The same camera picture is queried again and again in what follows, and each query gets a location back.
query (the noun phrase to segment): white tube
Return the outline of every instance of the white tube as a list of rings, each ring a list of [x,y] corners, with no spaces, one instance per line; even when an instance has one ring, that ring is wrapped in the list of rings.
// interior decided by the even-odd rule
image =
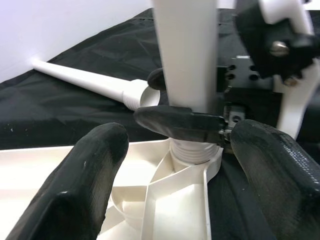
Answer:
[[[39,72],[124,103],[133,111],[139,107],[156,106],[160,100],[160,92],[150,88],[144,80],[127,81],[38,60],[33,62],[33,67]]]
[[[216,94],[217,0],[153,0],[155,26],[171,106],[210,113]],[[181,161],[193,151],[195,164],[210,160],[215,144],[173,140]]]

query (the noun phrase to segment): screw hole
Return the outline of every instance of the screw hole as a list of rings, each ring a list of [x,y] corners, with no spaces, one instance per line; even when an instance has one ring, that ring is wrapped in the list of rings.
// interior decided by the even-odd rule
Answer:
[[[255,66],[255,65],[251,65],[249,68],[250,68],[250,70],[251,70],[251,71],[254,71],[254,72],[256,72],[256,71],[257,71],[257,68],[256,68],[256,66]]]
[[[241,117],[239,117],[239,116],[233,116],[233,118],[232,118],[232,121],[234,122],[234,123],[237,123],[237,122],[239,122],[241,120]]]
[[[256,81],[256,80],[259,79],[259,76],[256,75],[256,74],[252,74],[252,75],[249,76],[249,79],[250,79],[251,81]]]
[[[228,80],[232,80],[232,79],[235,79],[235,75],[234,74],[229,74],[226,78],[228,79]]]
[[[230,65],[228,67],[228,70],[232,71],[232,70],[235,70],[236,69],[236,65]]]

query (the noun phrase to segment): black cloth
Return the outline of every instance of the black cloth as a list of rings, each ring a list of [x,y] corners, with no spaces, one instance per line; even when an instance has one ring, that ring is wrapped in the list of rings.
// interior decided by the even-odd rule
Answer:
[[[219,66],[246,55],[233,12],[219,11]],[[320,14],[312,11],[311,16],[320,34]],[[152,11],[102,31],[50,62],[145,80],[161,67]],[[164,92],[161,103],[168,103]],[[166,138],[140,127],[122,103],[34,70],[0,84],[0,150],[73,145],[92,128],[110,122],[124,125],[131,142]],[[274,239],[234,156],[225,155],[221,170],[208,183],[208,196],[212,239]]]

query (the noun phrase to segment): white wall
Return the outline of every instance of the white wall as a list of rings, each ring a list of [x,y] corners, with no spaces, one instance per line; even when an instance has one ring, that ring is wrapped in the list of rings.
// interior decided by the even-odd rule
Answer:
[[[305,9],[320,10],[320,0],[312,0],[311,2],[305,4]]]
[[[7,0],[0,7],[0,83],[151,7],[149,0]]]

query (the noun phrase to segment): white pipe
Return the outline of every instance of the white pipe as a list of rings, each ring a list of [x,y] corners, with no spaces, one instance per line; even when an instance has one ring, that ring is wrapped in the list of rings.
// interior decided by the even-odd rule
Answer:
[[[133,111],[139,107],[156,106],[160,100],[160,92],[150,88],[144,80],[127,81],[39,60],[33,62],[33,67],[42,73],[124,103]]]
[[[217,0],[153,0],[153,6],[170,105],[210,113],[216,94]],[[218,150],[215,144],[192,145],[195,164]],[[185,141],[171,141],[171,153],[181,161],[190,148]]]

